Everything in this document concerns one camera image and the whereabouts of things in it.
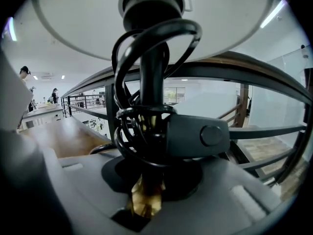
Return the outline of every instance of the round button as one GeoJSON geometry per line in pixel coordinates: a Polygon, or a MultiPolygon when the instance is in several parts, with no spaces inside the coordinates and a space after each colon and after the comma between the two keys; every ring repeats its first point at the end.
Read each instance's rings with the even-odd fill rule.
{"type": "Polygon", "coordinates": [[[218,126],[206,125],[200,131],[200,140],[205,146],[217,145],[222,137],[222,130],[218,126]]]}

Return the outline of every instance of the person wearing black cap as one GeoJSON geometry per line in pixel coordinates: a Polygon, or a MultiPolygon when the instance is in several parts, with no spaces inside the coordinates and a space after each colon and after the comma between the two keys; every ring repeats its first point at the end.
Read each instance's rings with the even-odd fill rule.
{"type": "Polygon", "coordinates": [[[30,75],[30,71],[27,66],[23,66],[20,70],[20,78],[24,82],[24,84],[25,84],[24,79],[27,77],[27,75],[30,75]]]}
{"type": "Polygon", "coordinates": [[[53,98],[53,103],[54,104],[58,103],[57,90],[58,90],[57,88],[54,88],[53,91],[52,91],[52,95],[51,95],[51,97],[53,98]]]}

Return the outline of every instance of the ceiling light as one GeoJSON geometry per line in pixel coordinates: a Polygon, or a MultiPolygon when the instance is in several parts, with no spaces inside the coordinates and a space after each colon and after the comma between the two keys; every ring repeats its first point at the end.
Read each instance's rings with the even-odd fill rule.
{"type": "Polygon", "coordinates": [[[17,41],[15,31],[14,31],[14,25],[13,25],[13,18],[9,18],[9,33],[11,36],[12,41],[17,41]]]}
{"type": "Polygon", "coordinates": [[[264,28],[286,4],[287,4],[286,0],[281,0],[279,4],[276,6],[276,8],[268,15],[267,18],[265,18],[260,28],[264,28]]]}

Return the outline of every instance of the person in black clothing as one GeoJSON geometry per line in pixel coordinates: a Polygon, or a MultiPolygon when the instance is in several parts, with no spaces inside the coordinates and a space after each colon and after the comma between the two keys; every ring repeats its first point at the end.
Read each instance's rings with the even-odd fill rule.
{"type": "Polygon", "coordinates": [[[54,104],[57,104],[58,103],[58,99],[57,99],[57,88],[54,88],[53,91],[52,91],[52,95],[51,97],[53,98],[53,103],[54,104]]]}

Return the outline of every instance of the desk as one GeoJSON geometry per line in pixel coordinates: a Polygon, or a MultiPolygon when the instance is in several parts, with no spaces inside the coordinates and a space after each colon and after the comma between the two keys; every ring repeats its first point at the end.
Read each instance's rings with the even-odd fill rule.
{"type": "Polygon", "coordinates": [[[27,129],[26,122],[29,121],[37,121],[37,124],[43,124],[42,118],[54,117],[55,115],[59,115],[60,118],[63,118],[63,108],[60,105],[57,105],[55,109],[47,109],[46,107],[34,110],[27,114],[23,115],[22,118],[22,128],[23,130],[27,129]]]}
{"type": "Polygon", "coordinates": [[[95,147],[111,143],[72,117],[26,129],[20,134],[29,136],[40,146],[54,149],[58,158],[87,155],[95,147]]]}

